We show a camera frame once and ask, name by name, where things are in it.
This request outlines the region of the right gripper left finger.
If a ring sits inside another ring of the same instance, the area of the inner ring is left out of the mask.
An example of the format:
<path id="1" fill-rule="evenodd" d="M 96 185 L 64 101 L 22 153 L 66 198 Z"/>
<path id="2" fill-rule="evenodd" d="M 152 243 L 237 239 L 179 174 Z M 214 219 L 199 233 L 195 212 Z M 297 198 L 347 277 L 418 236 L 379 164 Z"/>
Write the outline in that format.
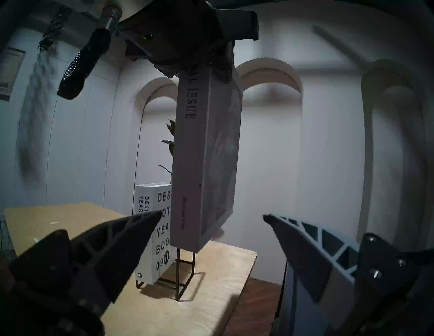
<path id="1" fill-rule="evenodd" d="M 105 335 L 101 320 L 129 281 L 161 211 L 100 223 L 70 239 L 56 230 L 9 264 L 1 335 Z"/>

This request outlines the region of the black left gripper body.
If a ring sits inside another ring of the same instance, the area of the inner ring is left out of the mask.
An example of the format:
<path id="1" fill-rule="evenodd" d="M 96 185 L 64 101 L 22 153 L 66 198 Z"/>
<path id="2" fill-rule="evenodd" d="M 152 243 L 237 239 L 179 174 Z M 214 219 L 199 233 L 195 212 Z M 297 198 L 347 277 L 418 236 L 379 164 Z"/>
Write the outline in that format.
<path id="1" fill-rule="evenodd" d="M 119 24 L 120 35 L 134 44 L 167 77 L 211 67 L 211 52 L 232 40 L 259 39 L 254 11 L 216 9 L 208 1 L 151 1 Z"/>

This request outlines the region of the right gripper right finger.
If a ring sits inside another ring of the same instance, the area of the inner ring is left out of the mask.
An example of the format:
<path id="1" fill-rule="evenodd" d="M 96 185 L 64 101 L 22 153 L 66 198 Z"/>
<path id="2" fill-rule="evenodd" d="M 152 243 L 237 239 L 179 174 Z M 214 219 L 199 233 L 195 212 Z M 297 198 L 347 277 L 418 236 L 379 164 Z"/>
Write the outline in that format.
<path id="1" fill-rule="evenodd" d="M 433 249 L 263 215 L 287 259 L 270 335 L 433 335 Z"/>

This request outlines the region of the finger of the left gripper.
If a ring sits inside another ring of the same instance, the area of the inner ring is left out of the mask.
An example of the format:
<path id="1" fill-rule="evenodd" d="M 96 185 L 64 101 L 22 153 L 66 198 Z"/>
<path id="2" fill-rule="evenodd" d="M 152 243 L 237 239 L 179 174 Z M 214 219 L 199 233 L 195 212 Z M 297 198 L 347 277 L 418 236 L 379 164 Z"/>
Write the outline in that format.
<path id="1" fill-rule="evenodd" d="M 227 44 L 217 46 L 211 52 L 211 68 L 215 74 L 225 84 L 232 80 L 235 40 L 229 41 Z"/>

